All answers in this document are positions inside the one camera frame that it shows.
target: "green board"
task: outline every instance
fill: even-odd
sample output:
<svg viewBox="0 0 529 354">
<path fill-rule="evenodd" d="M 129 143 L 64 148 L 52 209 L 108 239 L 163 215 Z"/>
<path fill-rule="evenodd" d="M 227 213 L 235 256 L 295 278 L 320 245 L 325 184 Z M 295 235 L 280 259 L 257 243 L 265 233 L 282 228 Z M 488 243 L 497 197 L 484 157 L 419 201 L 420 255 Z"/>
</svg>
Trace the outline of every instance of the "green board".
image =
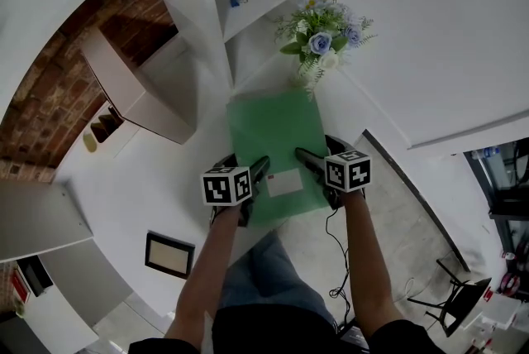
<svg viewBox="0 0 529 354">
<path fill-rule="evenodd" d="M 269 176 L 297 169 L 303 184 L 301 190 L 270 197 L 269 178 L 263 179 L 258 187 L 260 195 L 255 201 L 251 226 L 265 225 L 328 205 L 313 173 L 294 154 L 298 146 L 321 156 L 327 154 L 316 100 L 309 101 L 307 93 L 300 89 L 234 101 L 227 106 L 227 115 L 239 165 L 250 166 L 268 155 Z"/>
</svg>

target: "red book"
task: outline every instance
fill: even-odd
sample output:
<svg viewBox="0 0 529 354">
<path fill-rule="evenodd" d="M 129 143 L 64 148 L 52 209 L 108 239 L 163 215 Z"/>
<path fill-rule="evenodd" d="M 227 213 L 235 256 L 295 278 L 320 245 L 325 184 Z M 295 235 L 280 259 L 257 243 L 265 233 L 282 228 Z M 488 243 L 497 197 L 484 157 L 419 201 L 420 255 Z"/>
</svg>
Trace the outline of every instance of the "red book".
<svg viewBox="0 0 529 354">
<path fill-rule="evenodd" d="M 24 279 L 22 279 L 18 270 L 13 271 L 13 274 L 11 275 L 11 282 L 15 287 L 15 291 L 17 292 L 18 296 L 25 304 L 30 296 L 30 291 L 27 288 L 26 282 L 24 282 Z"/>
</svg>

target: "tile floor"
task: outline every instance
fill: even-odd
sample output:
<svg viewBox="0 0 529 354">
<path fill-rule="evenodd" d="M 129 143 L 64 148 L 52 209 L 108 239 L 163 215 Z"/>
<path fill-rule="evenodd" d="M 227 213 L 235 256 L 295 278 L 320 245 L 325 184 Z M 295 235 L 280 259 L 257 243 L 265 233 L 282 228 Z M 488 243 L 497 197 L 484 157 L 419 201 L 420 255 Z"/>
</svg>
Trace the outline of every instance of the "tile floor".
<svg viewBox="0 0 529 354">
<path fill-rule="evenodd" d="M 400 180 L 384 158 L 364 138 L 356 147 L 373 157 L 374 182 L 366 189 L 366 199 L 375 231 L 392 280 L 394 300 L 406 318 L 424 326 L 434 342 L 448 354 L 468 349 L 471 337 L 463 331 L 446 338 L 441 326 L 425 316 L 426 307 L 409 303 L 406 296 L 439 303 L 450 290 L 448 275 L 436 259 L 444 259 L 448 268 L 468 279 L 449 245 L 428 217 L 421 204 Z M 279 228 L 279 235 L 299 275 L 324 298 L 326 306 L 339 323 L 343 321 L 345 302 L 332 299 L 329 290 L 341 285 L 345 263 L 336 242 L 325 233 L 329 209 L 318 210 L 289 219 Z M 329 220 L 329 231 L 346 246 L 346 219 L 343 211 Z M 346 293 L 350 300 L 349 285 Z M 351 310 L 348 319 L 354 317 Z M 161 337 L 171 318 L 161 318 L 133 294 L 103 319 L 94 330 L 101 340 L 87 352 L 117 354 L 131 342 L 147 337 Z"/>
</svg>

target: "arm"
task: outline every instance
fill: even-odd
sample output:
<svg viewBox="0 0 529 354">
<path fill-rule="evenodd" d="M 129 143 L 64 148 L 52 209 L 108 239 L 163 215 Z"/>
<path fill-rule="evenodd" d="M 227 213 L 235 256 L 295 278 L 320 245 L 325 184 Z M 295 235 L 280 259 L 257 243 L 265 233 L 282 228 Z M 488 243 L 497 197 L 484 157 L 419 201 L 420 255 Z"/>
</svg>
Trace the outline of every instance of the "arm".
<svg viewBox="0 0 529 354">
<path fill-rule="evenodd" d="M 204 313 L 215 318 L 230 260 L 241 206 L 220 214 L 207 235 L 204 247 L 183 286 L 174 321 L 166 338 L 181 339 L 200 350 L 204 336 Z"/>
<path fill-rule="evenodd" d="M 393 304 L 388 269 L 364 197 L 360 191 L 341 197 L 347 216 L 351 297 L 362 333 L 371 337 L 403 316 Z"/>
</svg>

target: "person's left arm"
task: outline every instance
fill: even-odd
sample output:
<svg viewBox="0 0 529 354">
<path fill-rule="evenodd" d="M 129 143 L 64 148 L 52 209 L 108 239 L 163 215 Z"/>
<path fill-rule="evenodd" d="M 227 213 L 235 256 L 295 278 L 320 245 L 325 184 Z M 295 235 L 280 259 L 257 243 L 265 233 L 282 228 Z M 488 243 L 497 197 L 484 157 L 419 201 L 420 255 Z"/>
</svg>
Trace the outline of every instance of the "person's left arm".
<svg viewBox="0 0 529 354">
<path fill-rule="evenodd" d="M 204 247 L 191 271 L 176 306 L 166 338 L 189 342 L 200 351 L 204 314 L 215 318 L 230 260 L 241 206 L 229 207 L 215 219 Z"/>
</svg>

